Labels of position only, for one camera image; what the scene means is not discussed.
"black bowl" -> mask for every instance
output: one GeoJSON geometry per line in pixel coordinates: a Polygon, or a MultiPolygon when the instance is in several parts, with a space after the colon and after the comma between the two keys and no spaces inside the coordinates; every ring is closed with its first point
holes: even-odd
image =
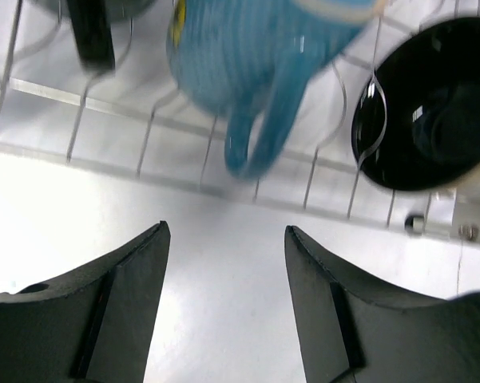
{"type": "Polygon", "coordinates": [[[351,144],[376,184],[416,192],[440,188],[480,164],[480,18],[441,22],[397,48],[360,98],[351,144]],[[387,103],[387,126],[380,137],[387,103]]]}

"metal wire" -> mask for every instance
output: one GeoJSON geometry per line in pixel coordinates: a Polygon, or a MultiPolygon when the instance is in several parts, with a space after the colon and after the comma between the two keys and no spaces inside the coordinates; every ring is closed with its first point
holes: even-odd
{"type": "Polygon", "coordinates": [[[216,122],[218,121],[217,117],[213,120],[213,126],[211,132],[209,133],[208,147],[206,148],[206,155],[204,156],[204,163],[202,164],[202,169],[200,170],[199,178],[199,190],[202,189],[202,184],[204,180],[204,173],[206,172],[206,165],[208,164],[209,151],[211,150],[211,145],[213,143],[213,136],[215,135],[216,122]]]}
{"type": "MultiPolygon", "coordinates": [[[[117,63],[115,65],[116,71],[118,71],[121,68],[122,64],[125,62],[126,58],[128,57],[128,53],[129,53],[129,50],[131,49],[132,41],[133,41],[133,19],[131,18],[129,19],[128,44],[126,45],[126,48],[122,53],[122,55],[117,60],[117,63]]],[[[81,95],[81,98],[80,98],[80,106],[77,111],[77,116],[74,121],[73,131],[71,132],[71,138],[69,139],[69,145],[65,154],[65,158],[68,163],[71,161],[71,157],[73,155],[74,145],[76,143],[78,130],[80,128],[81,117],[85,109],[85,103],[87,102],[87,96],[89,95],[89,92],[92,89],[92,87],[102,82],[103,79],[106,78],[108,75],[110,75],[108,71],[96,73],[89,79],[89,81],[87,82],[87,85],[85,86],[83,94],[81,95]]]]}
{"type": "Polygon", "coordinates": [[[13,28],[10,32],[9,46],[7,48],[6,65],[3,70],[2,81],[0,82],[0,113],[2,112],[3,102],[6,99],[7,87],[9,85],[10,73],[14,63],[14,47],[18,39],[19,20],[22,16],[23,0],[16,2],[16,10],[14,11],[13,28]]]}
{"type": "Polygon", "coordinates": [[[375,72],[375,61],[376,61],[376,54],[378,52],[378,44],[379,44],[379,39],[380,39],[380,33],[382,30],[382,24],[383,24],[383,19],[382,17],[379,18],[379,24],[378,24],[378,29],[376,31],[376,40],[375,40],[375,51],[373,53],[373,62],[371,63],[371,71],[372,71],[372,77],[371,77],[371,83],[375,85],[376,89],[378,90],[380,97],[382,98],[383,102],[383,127],[382,131],[380,132],[378,138],[376,141],[369,147],[367,148],[363,153],[360,154],[359,159],[357,161],[357,174],[355,175],[355,182],[353,183],[353,189],[351,190],[351,196],[350,196],[350,203],[348,205],[348,211],[347,211],[347,217],[350,219],[351,218],[351,210],[353,209],[353,203],[355,202],[355,195],[357,192],[357,187],[359,186],[359,177],[360,177],[360,172],[362,169],[363,162],[371,156],[376,150],[378,150],[379,146],[381,145],[383,138],[385,137],[385,131],[387,130],[387,100],[385,98],[385,92],[383,91],[383,88],[381,84],[378,81],[378,78],[376,77],[376,72],[375,72]]]}
{"type": "Polygon", "coordinates": [[[392,191],[391,205],[389,206],[389,213],[387,214],[386,227],[391,225],[392,212],[394,211],[394,203],[396,201],[396,190],[392,191]]]}
{"type": "Polygon", "coordinates": [[[414,28],[402,22],[399,22],[398,20],[395,20],[389,16],[383,16],[383,23],[387,24],[388,26],[391,26],[392,28],[396,28],[397,30],[401,30],[406,34],[409,34],[409,35],[415,34],[414,28]]]}
{"type": "Polygon", "coordinates": [[[20,49],[18,52],[14,53],[14,64],[17,64],[21,60],[28,58],[37,52],[43,50],[47,47],[57,36],[58,31],[61,29],[62,25],[62,3],[59,0],[58,2],[58,19],[57,24],[54,25],[52,30],[50,30],[45,37],[41,38],[39,41],[33,42],[32,44],[26,46],[23,49],[20,49]]]}
{"type": "Polygon", "coordinates": [[[259,186],[260,186],[260,180],[257,180],[256,182],[256,190],[254,190],[254,196],[252,197],[252,202],[256,203],[257,202],[257,197],[259,196],[259,186]]]}
{"type": "Polygon", "coordinates": [[[440,3],[434,8],[434,10],[432,10],[430,14],[428,14],[423,20],[421,20],[421,22],[419,23],[419,32],[422,30],[427,21],[438,15],[438,13],[444,7],[444,4],[446,4],[446,0],[440,0],[440,3]]]}
{"type": "Polygon", "coordinates": [[[154,104],[153,108],[151,109],[151,117],[149,118],[147,129],[145,130],[145,137],[144,137],[144,141],[142,142],[141,156],[140,156],[140,159],[138,160],[138,165],[137,165],[138,176],[140,176],[142,165],[144,164],[144,157],[145,157],[145,152],[147,151],[147,146],[149,143],[149,136],[151,135],[151,131],[153,130],[154,117],[156,116],[158,109],[161,109],[166,105],[169,105],[172,101],[176,99],[178,95],[179,95],[179,89],[175,88],[173,91],[169,92],[167,95],[163,96],[160,100],[158,100],[154,104]]]}
{"type": "Polygon", "coordinates": [[[428,195],[428,202],[426,204],[426,209],[424,210],[424,222],[422,224],[422,232],[426,233],[426,226],[428,224],[428,218],[430,218],[431,204],[433,203],[433,195],[430,193],[428,195]]]}
{"type": "Polygon", "coordinates": [[[311,193],[311,186],[312,186],[312,180],[314,179],[314,172],[316,169],[316,164],[318,162],[319,158],[319,152],[323,149],[326,148],[331,142],[335,140],[339,132],[341,131],[341,128],[344,125],[344,121],[346,120],[346,112],[347,112],[347,92],[346,92],[346,85],[344,84],[344,79],[341,77],[341,73],[337,70],[337,66],[335,62],[332,63],[332,69],[335,73],[335,77],[339,81],[339,85],[341,87],[341,91],[343,93],[343,111],[341,113],[341,118],[339,120],[339,123],[335,127],[335,129],[330,133],[327,137],[324,138],[323,141],[321,141],[318,144],[318,147],[315,150],[314,153],[314,159],[312,160],[312,166],[311,166],[311,173],[309,175],[309,181],[307,182],[307,188],[305,190],[305,197],[303,198],[303,209],[307,209],[307,204],[309,202],[309,195],[311,193]]]}

